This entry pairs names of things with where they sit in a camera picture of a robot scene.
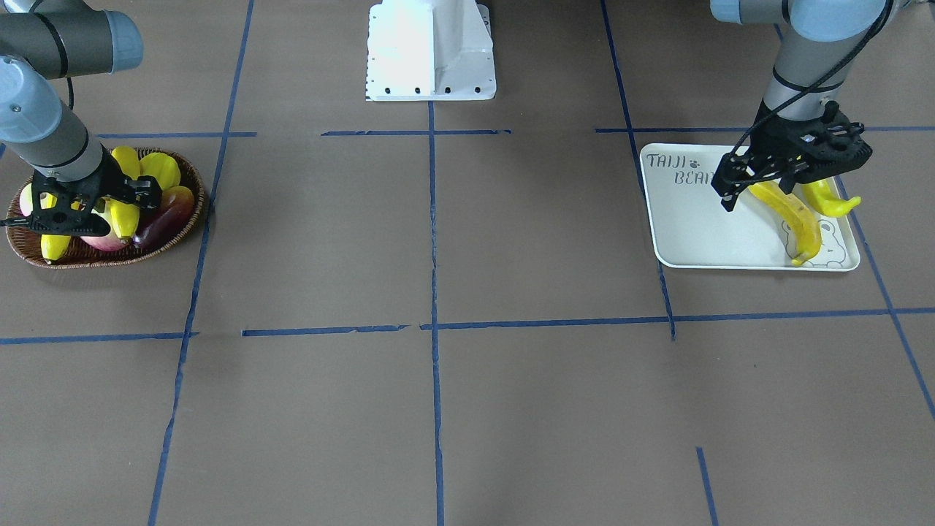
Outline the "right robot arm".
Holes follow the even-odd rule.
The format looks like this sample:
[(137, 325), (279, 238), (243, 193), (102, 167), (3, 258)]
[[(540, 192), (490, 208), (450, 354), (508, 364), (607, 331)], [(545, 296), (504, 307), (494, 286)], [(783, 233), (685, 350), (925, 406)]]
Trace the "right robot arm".
[(136, 69), (144, 49), (140, 28), (121, 11), (85, 1), (2, 3), (2, 142), (33, 167), (36, 192), (64, 206), (159, 205), (159, 184), (124, 173), (54, 86)]

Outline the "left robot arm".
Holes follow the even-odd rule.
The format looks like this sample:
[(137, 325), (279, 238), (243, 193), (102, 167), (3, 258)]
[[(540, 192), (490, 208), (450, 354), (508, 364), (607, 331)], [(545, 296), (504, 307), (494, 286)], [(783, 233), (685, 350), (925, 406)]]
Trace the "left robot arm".
[(798, 184), (842, 175), (872, 155), (862, 123), (839, 109), (837, 94), (852, 61), (907, 7), (905, 1), (711, 1), (716, 20), (788, 24), (755, 122), (725, 154), (711, 185), (734, 210), (752, 184)]

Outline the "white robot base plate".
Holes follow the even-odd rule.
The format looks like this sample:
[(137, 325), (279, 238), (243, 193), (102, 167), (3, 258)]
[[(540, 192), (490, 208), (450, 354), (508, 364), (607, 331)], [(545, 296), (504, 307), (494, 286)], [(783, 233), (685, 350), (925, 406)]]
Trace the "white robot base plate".
[(367, 16), (368, 101), (484, 101), (497, 77), (488, 6), (381, 1)]

